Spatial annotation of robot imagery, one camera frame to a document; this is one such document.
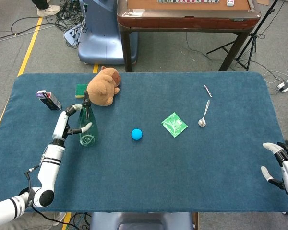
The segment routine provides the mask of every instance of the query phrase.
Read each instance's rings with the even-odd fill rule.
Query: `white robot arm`
[[[264,143],[263,147],[267,150],[273,152],[273,155],[277,159],[279,166],[281,167],[283,174],[283,181],[279,181],[274,179],[266,167],[262,166],[261,171],[263,173],[264,178],[271,184],[279,187],[280,189],[284,189],[288,194],[288,145],[278,142],[277,145],[273,143]]]
[[[92,123],[89,123],[79,129],[70,129],[68,125],[69,117],[81,108],[82,105],[80,104],[72,105],[60,114],[52,135],[53,141],[47,145],[40,164],[24,173],[29,181],[29,187],[24,189],[18,196],[0,202],[0,225],[20,217],[27,207],[47,207],[52,203],[54,184],[65,151],[65,139],[68,135],[86,132],[92,125]],[[40,170],[37,177],[42,186],[31,187],[29,173],[38,167],[40,167]]]

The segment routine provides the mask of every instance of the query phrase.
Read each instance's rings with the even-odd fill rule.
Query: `blue machine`
[[[80,0],[87,30],[81,32],[79,59],[90,64],[124,64],[117,0]],[[138,54],[138,33],[130,34],[132,63]]]

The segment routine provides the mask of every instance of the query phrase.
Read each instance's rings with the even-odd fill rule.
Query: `green packet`
[[[161,124],[163,124],[173,137],[177,137],[179,133],[188,127],[175,112],[161,122]]]

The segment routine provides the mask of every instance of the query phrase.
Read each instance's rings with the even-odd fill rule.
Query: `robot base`
[[[138,55],[138,33],[130,34],[131,60],[135,63]],[[79,59],[90,64],[124,64],[120,34],[112,37],[87,31],[82,33],[78,46]]]

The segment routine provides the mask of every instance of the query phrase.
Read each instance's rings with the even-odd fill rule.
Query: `small package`
[[[46,92],[46,90],[40,90],[36,93],[37,97],[45,103],[51,110],[61,110],[62,105],[52,92]]]
[[[164,128],[166,128],[173,137],[177,137],[188,127],[176,113],[172,113],[168,118],[161,122],[161,124],[163,124]]]

